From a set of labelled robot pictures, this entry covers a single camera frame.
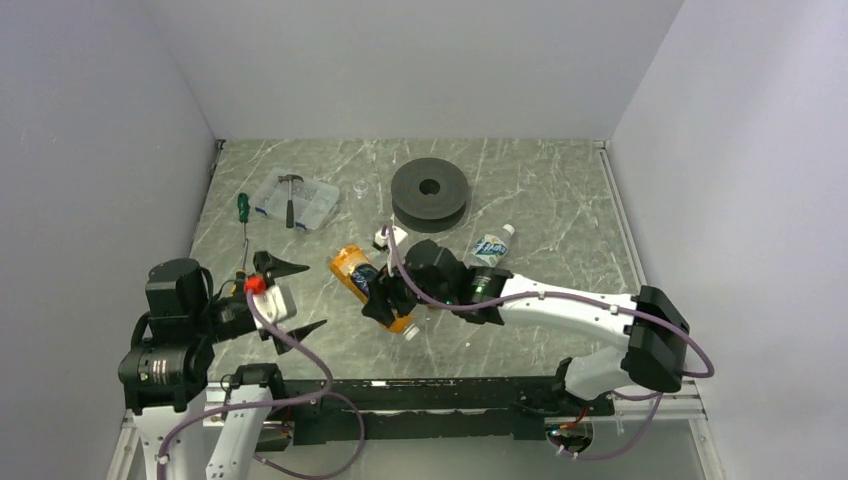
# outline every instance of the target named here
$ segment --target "hammer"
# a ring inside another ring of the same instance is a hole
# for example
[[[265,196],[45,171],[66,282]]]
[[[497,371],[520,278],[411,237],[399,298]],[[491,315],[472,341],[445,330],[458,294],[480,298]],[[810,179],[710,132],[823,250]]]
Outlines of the hammer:
[[[294,228],[294,202],[291,196],[291,184],[295,180],[303,181],[303,177],[290,173],[288,175],[278,175],[277,181],[280,183],[289,182],[289,202],[286,204],[286,228]]]

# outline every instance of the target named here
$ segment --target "spool center hole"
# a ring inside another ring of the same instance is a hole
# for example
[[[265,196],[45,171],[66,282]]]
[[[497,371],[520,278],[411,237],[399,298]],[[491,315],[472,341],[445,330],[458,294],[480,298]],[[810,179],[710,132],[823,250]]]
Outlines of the spool center hole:
[[[442,187],[439,185],[439,182],[432,178],[428,178],[418,185],[418,190],[424,195],[435,195],[439,193],[439,190],[441,189]]]

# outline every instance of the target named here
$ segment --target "black disc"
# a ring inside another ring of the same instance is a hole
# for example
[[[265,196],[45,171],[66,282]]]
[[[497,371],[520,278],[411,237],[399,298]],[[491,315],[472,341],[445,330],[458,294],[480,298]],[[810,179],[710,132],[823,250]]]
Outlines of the black disc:
[[[422,233],[443,232],[462,219],[468,180],[456,165],[419,158],[392,177],[392,210],[404,225]]]

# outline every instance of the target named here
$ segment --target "table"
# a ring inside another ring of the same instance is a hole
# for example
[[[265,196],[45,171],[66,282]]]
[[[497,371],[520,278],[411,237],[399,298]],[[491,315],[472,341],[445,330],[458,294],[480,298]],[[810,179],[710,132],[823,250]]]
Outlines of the table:
[[[462,257],[484,233],[505,222],[516,235],[499,265],[548,284],[602,293],[636,293],[638,282],[622,236],[612,191],[589,140],[248,140],[228,141],[218,161],[191,256],[212,271],[215,284],[240,267],[242,228],[236,195],[253,193],[273,167],[293,170],[341,190],[336,213],[315,231],[288,230],[284,222],[253,212],[250,255],[256,250],[311,267],[290,277],[298,315],[294,328],[329,323],[305,344],[336,378],[477,377],[551,375],[565,357],[597,348],[577,334],[540,327],[473,325],[444,311],[416,307],[421,333],[406,341],[361,315],[362,305],[327,269],[344,245],[355,243],[381,266],[386,255],[371,247],[391,211],[390,183],[404,163],[439,157],[456,164],[472,188],[465,218],[435,235],[412,232]],[[353,183],[369,188],[357,199]],[[271,342],[245,335],[217,345],[210,379],[236,367],[276,360],[290,379],[321,378],[297,352],[277,357]]]

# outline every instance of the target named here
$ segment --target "clear plastic box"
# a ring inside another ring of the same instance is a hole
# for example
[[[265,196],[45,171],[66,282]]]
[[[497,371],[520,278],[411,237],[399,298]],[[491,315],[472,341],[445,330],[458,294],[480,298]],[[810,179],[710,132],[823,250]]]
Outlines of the clear plastic box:
[[[280,182],[278,177],[295,174],[281,167],[275,167],[259,188],[250,196],[250,205],[259,213],[269,217],[286,220],[286,204],[289,200],[289,182]],[[303,177],[303,181],[292,183],[292,203],[294,204],[295,226],[307,230],[321,228],[324,220],[333,212],[339,201],[339,188],[318,180]]]

